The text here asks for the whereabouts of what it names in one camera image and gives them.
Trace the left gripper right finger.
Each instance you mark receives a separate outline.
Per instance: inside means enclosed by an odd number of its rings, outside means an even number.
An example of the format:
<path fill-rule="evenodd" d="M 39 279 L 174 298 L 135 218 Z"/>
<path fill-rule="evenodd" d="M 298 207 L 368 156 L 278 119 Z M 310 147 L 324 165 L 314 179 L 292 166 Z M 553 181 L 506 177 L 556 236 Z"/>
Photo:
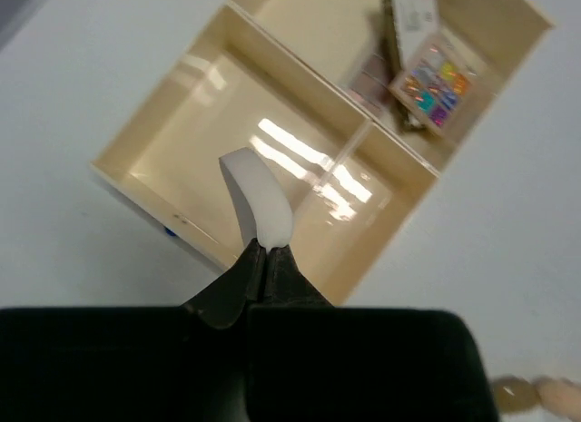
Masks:
<path fill-rule="evenodd" d="M 267 257 L 247 311 L 253 421 L 496 421 L 474 340 L 437 309 L 333 307 L 289 248 Z"/>

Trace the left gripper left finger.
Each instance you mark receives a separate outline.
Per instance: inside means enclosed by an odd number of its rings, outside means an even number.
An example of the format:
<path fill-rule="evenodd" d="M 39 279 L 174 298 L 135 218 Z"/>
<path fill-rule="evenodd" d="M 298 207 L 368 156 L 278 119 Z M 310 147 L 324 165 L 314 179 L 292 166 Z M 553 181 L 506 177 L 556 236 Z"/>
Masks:
<path fill-rule="evenodd" d="M 170 307 L 1 312 L 4 421 L 184 421 L 241 369 L 244 320 L 265 249 L 253 240 L 192 299 Z"/>

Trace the round beige powder puff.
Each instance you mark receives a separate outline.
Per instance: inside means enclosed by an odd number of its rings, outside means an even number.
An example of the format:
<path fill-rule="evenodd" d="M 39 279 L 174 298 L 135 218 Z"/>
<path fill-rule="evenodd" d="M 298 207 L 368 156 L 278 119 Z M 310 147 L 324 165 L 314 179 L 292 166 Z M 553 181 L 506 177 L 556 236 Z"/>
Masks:
<path fill-rule="evenodd" d="M 267 164 L 241 148 L 219 159 L 244 245 L 251 240 L 267 251 L 290 245 L 294 219 L 291 205 Z"/>

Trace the small colourful eyeshadow palette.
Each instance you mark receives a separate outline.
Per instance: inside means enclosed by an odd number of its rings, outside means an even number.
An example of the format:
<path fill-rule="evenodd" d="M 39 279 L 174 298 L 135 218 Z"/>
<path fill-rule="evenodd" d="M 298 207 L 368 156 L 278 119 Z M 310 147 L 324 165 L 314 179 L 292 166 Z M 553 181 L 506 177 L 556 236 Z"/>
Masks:
<path fill-rule="evenodd" d="M 461 116 L 480 88 L 477 75 L 441 33 L 430 35 L 389 85 L 389 91 L 431 133 L 453 141 Z"/>

